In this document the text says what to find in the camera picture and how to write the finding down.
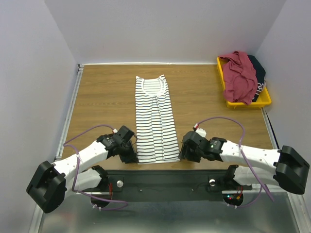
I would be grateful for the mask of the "black white striped tank top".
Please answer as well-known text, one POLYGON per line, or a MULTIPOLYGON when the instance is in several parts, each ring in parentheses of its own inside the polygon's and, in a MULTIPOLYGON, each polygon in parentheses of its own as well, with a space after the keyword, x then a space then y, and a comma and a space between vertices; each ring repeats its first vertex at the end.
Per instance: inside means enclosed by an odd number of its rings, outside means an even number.
POLYGON ((138 162, 180 161, 169 86, 164 75, 155 79, 136 77, 135 106, 138 162))

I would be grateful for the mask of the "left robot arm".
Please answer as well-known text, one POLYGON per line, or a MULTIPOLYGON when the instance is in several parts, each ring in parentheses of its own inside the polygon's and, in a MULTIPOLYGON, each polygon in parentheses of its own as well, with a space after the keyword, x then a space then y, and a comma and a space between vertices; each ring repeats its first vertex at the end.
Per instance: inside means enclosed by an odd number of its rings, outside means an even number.
POLYGON ((50 213, 74 194, 85 194, 88 189, 108 191, 108 198, 90 196, 100 201, 93 207, 99 210, 113 202, 112 194, 123 182, 110 181, 109 175, 97 163, 118 155, 123 163, 137 163, 138 158, 131 141, 135 133, 121 126, 113 129, 111 134, 99 136, 81 151, 63 160, 53 163, 42 162, 32 176, 26 188, 27 194, 35 201, 44 213, 50 213))

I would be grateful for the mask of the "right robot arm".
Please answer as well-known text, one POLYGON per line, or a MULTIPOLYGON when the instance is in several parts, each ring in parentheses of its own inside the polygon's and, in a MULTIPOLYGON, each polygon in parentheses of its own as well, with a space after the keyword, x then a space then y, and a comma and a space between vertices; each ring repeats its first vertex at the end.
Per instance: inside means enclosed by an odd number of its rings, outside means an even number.
POLYGON ((181 159, 200 162, 231 163, 224 185, 228 189, 251 184, 279 186, 283 190, 302 195, 305 193, 309 163, 292 147, 260 149, 242 146, 224 138, 205 138, 205 131, 186 133, 182 140, 181 159))

